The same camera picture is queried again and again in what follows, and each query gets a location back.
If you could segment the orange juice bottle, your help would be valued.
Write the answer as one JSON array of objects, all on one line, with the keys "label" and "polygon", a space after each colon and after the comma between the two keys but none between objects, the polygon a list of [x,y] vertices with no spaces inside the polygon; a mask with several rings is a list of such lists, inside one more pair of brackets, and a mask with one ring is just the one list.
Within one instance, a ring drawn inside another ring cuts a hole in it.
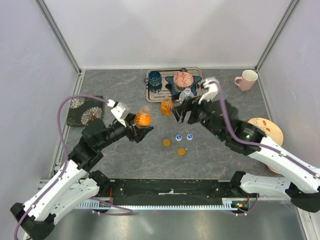
[{"label": "orange juice bottle", "polygon": [[134,123],[139,127],[148,127],[152,122],[151,109],[143,106],[134,118]]},{"label": "orange juice bottle", "polygon": [[165,116],[169,116],[171,112],[171,107],[173,106],[173,102],[170,97],[165,97],[161,102],[161,112]]}]

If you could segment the labelled water bottle blue cap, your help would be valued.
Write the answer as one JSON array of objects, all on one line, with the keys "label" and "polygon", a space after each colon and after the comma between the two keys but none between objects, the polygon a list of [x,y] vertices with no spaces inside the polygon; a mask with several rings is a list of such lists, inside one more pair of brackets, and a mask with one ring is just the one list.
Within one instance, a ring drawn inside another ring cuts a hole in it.
[{"label": "labelled water bottle blue cap", "polygon": [[192,93],[191,89],[189,87],[186,87],[180,94],[178,102],[181,104],[186,98],[188,97],[194,97],[194,94]]}]

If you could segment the white blue bottle cap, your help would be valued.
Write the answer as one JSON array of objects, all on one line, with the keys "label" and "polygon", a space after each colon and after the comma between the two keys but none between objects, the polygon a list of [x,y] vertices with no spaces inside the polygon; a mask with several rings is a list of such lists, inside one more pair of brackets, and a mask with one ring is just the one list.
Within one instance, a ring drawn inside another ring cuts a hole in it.
[{"label": "white blue bottle cap", "polygon": [[189,140],[189,141],[191,141],[193,139],[193,137],[194,136],[191,133],[188,133],[186,136],[187,140]]},{"label": "white blue bottle cap", "polygon": [[180,135],[180,134],[177,134],[176,136],[175,136],[175,140],[176,141],[178,141],[178,142],[180,142],[181,140],[182,140],[182,136]]}]

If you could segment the orange bottle cap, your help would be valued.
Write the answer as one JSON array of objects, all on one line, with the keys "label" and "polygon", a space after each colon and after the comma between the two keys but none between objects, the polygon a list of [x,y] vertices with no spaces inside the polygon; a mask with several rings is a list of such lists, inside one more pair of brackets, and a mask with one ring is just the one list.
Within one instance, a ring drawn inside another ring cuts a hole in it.
[{"label": "orange bottle cap", "polygon": [[171,145],[171,141],[169,139],[164,139],[162,141],[162,144],[165,146],[165,147],[169,147]]},{"label": "orange bottle cap", "polygon": [[183,147],[180,147],[178,150],[177,150],[177,153],[180,155],[180,156],[184,156],[186,154],[186,149],[183,148]]}]

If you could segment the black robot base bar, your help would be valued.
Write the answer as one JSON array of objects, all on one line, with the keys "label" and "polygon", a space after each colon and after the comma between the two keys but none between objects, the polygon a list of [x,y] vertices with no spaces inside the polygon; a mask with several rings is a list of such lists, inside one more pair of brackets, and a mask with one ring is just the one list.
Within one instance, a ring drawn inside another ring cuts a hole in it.
[{"label": "black robot base bar", "polygon": [[114,179],[112,200],[118,206],[207,206],[236,198],[228,181],[214,179]]}]

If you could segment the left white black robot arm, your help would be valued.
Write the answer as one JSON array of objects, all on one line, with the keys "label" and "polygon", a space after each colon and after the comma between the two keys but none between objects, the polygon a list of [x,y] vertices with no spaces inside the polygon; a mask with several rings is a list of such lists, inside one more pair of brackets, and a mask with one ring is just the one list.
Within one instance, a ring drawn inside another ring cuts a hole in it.
[{"label": "left white black robot arm", "polygon": [[106,196],[110,191],[109,178],[91,169],[102,159],[104,148],[123,137],[139,143],[153,130],[153,126],[137,126],[135,117],[130,113],[124,123],[114,120],[109,126],[101,119],[90,120],[54,177],[30,200],[11,207],[17,227],[33,240],[44,240],[66,214],[85,200]]}]

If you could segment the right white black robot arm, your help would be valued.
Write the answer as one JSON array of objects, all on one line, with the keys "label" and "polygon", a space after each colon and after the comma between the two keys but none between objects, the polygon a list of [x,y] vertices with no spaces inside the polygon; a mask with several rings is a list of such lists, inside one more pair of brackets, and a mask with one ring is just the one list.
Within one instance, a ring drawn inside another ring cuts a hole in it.
[{"label": "right white black robot arm", "polygon": [[320,170],[275,143],[256,126],[240,120],[238,109],[227,100],[201,102],[187,98],[171,108],[176,121],[200,123],[230,150],[255,159],[280,173],[280,177],[255,176],[236,171],[229,191],[235,197],[244,194],[288,199],[296,207],[317,213],[320,210]]}]

